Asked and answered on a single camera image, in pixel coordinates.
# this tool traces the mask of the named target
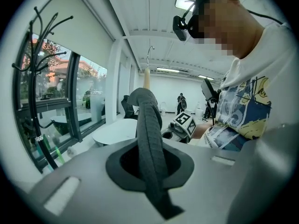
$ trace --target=glass window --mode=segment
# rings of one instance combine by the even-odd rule
[[[39,113],[38,120],[42,126],[46,126],[52,120],[55,120],[55,123],[48,128],[40,128],[43,140],[50,152],[55,151],[55,147],[60,147],[71,139],[64,108]],[[30,117],[19,118],[19,123],[21,124],[20,132],[27,149],[30,150],[35,159],[40,159],[43,157],[43,153],[35,139],[30,138],[31,135],[35,137],[35,132],[30,128]]]
[[[106,68],[81,56],[76,87],[81,132],[105,119],[106,75]]]
[[[32,35],[33,46],[37,44],[38,35]],[[45,39],[42,49],[39,52],[38,61],[44,57],[59,52],[67,52],[59,56],[53,56],[45,59],[40,67],[48,63],[49,66],[42,70],[41,74],[36,77],[36,99],[45,100],[51,98],[65,98],[66,94],[66,72],[71,56],[71,51],[67,48],[60,46],[49,39]],[[27,42],[21,68],[28,67],[30,62],[31,46],[30,41]],[[28,72],[22,72],[21,85],[20,85],[20,98],[21,103],[28,102]]]

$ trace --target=window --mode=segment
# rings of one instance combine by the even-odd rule
[[[39,36],[33,34],[33,46]],[[36,109],[44,147],[56,159],[69,146],[81,142],[83,137],[105,123],[105,84],[107,69],[71,50],[45,39],[38,62],[49,54],[66,54],[49,57],[40,64],[49,67],[36,76]],[[31,45],[26,34],[16,65],[25,69],[30,64]],[[36,167],[43,172],[48,165],[42,149],[36,142],[32,126],[28,85],[28,71],[14,71],[14,111],[23,144]]]
[[[32,35],[33,46],[36,46],[38,35]],[[40,66],[48,63],[48,68],[42,70],[41,74],[36,77],[36,99],[47,100],[53,98],[65,98],[66,94],[66,72],[71,56],[71,51],[60,46],[49,39],[45,39],[42,49],[38,54],[38,62],[50,54],[66,52],[66,54],[53,56],[45,59]],[[29,66],[31,56],[30,41],[27,41],[21,68],[24,69]],[[28,102],[28,72],[21,74],[20,84],[20,99],[21,103]]]
[[[81,56],[77,73],[76,105],[80,131],[105,119],[107,69]]]
[[[71,135],[68,128],[68,122],[65,118],[65,109],[56,109],[38,114],[38,120],[40,125],[46,126],[52,120],[55,120],[53,125],[48,128],[41,128],[43,140],[45,141],[46,147],[50,152],[55,152],[55,147],[61,147],[64,143],[71,139]],[[44,155],[35,139],[29,139],[33,134],[30,126],[30,116],[27,113],[25,117],[20,117],[19,123],[21,125],[21,134],[27,149],[32,153],[32,156],[41,160]]]

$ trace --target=ceiling light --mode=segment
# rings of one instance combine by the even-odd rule
[[[184,9],[184,10],[188,10],[188,8],[194,3],[193,0],[176,0],[175,2],[175,7],[177,8],[181,8],[181,9]]]
[[[213,78],[202,76],[202,75],[199,75],[198,77],[203,78],[203,79],[208,79],[208,80],[214,80]]]
[[[179,70],[171,70],[171,69],[166,69],[166,68],[157,68],[157,70],[179,73]]]

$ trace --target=green cable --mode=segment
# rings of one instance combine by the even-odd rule
[[[61,163],[64,164],[65,161],[64,161],[64,159],[63,159],[63,157],[62,157],[62,155],[61,155],[59,149],[57,148],[57,146],[55,146],[55,149],[56,149],[56,153],[58,154],[58,157],[59,157]]]
[[[46,144],[47,149],[50,150],[51,149],[50,148],[50,144],[49,144],[49,141],[48,141],[48,139],[47,139],[47,137],[46,137],[45,134],[43,134],[43,140],[44,140],[44,142]]]

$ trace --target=white table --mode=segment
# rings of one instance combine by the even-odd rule
[[[93,139],[99,145],[110,145],[135,138],[136,119],[121,119],[93,133]]]

